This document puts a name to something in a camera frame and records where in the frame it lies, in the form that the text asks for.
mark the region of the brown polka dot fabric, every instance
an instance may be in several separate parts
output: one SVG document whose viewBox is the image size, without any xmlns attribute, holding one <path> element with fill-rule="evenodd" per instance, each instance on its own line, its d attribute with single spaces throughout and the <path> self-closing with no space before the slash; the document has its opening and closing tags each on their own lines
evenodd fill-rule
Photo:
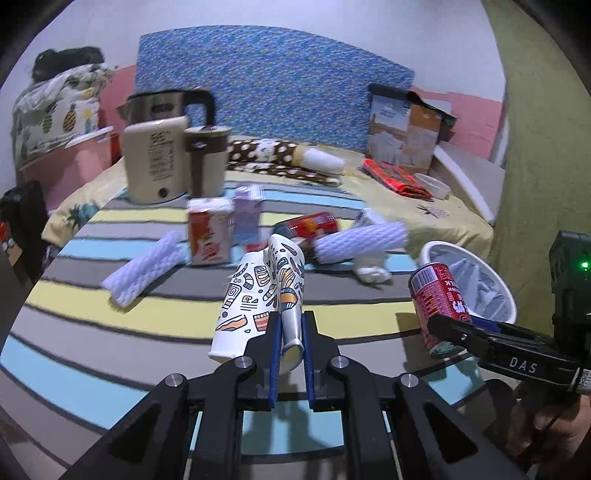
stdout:
<svg viewBox="0 0 591 480">
<path fill-rule="evenodd" d="M 228 170 L 275 175 L 335 187 L 338 177 L 292 164 L 297 144 L 272 138 L 233 140 L 228 146 Z"/>
</svg>

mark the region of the yellow bedsheet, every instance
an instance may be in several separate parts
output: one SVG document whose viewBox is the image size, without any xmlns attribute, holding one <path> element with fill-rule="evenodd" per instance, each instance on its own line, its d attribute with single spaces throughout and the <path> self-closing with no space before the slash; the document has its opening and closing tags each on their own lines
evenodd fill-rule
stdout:
<svg viewBox="0 0 591 480">
<path fill-rule="evenodd" d="M 363 154 L 341 148 L 321 148 L 337 155 L 346 162 L 346 174 L 342 177 L 343 189 L 357 195 L 386 220 L 401 220 L 407 224 L 410 232 L 407 251 L 411 257 L 417 258 L 422 246 L 431 240 L 441 240 L 460 245 L 483 259 L 488 256 L 492 244 L 492 227 L 477 214 L 471 212 L 460 199 L 450 196 L 447 200 L 425 202 L 402 197 L 358 172 L 358 167 L 365 159 Z M 299 183 L 298 180 L 283 177 L 263 176 L 238 171 L 227 171 L 226 179 L 284 184 Z M 73 206 L 94 203 L 99 208 L 102 208 L 126 185 L 124 161 L 121 160 L 70 195 L 47 222 L 45 230 L 43 230 L 43 238 L 54 245 L 63 247 L 77 230 L 72 228 L 72 221 L 69 220 Z M 441 208 L 449 213 L 449 217 L 437 219 L 417 208 L 420 205 L 432 205 Z"/>
</svg>

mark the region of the brown lid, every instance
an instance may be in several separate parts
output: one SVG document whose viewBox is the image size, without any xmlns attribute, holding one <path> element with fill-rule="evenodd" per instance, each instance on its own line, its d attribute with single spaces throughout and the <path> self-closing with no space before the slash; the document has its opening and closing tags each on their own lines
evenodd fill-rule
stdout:
<svg viewBox="0 0 591 480">
<path fill-rule="evenodd" d="M 204 137 L 222 137 L 224 135 L 230 135 L 231 133 L 232 129 L 230 127 L 222 127 L 219 125 L 190 127 L 184 130 L 185 138 L 190 140 L 196 140 Z"/>
</svg>

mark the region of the electric kettle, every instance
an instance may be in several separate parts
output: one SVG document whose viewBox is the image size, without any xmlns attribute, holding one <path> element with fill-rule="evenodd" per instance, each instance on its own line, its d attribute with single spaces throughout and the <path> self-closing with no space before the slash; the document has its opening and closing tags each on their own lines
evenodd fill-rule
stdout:
<svg viewBox="0 0 591 480">
<path fill-rule="evenodd" d="M 162 203 L 188 190 L 189 154 L 183 132 L 189 127 L 185 107 L 205 107 L 205 125 L 215 124 L 215 100 L 207 90 L 136 93 L 119 107 L 129 126 L 123 150 L 129 197 L 135 203 Z"/>
</svg>

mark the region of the pink storage box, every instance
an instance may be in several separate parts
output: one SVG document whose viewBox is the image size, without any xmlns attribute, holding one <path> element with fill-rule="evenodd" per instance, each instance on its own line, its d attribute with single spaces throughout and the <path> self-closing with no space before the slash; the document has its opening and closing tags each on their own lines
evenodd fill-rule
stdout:
<svg viewBox="0 0 591 480">
<path fill-rule="evenodd" d="M 111 131 L 106 127 L 81 135 L 21 168 L 25 181 L 39 180 L 47 210 L 111 166 Z"/>
</svg>

